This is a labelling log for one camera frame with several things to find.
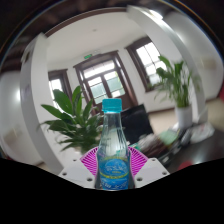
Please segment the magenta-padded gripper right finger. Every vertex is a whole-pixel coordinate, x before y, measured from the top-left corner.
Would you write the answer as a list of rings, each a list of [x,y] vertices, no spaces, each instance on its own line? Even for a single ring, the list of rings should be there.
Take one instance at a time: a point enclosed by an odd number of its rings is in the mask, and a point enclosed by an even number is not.
[[[130,188],[140,188],[159,180],[169,172],[156,158],[148,158],[139,150],[130,147]]]

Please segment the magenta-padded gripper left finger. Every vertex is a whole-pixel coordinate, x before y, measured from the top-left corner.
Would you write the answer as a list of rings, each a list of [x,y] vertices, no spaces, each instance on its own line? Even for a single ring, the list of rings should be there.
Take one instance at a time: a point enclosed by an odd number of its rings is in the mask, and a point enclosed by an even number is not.
[[[81,158],[65,167],[59,177],[78,186],[94,189],[97,175],[96,151],[97,148],[89,150]]]

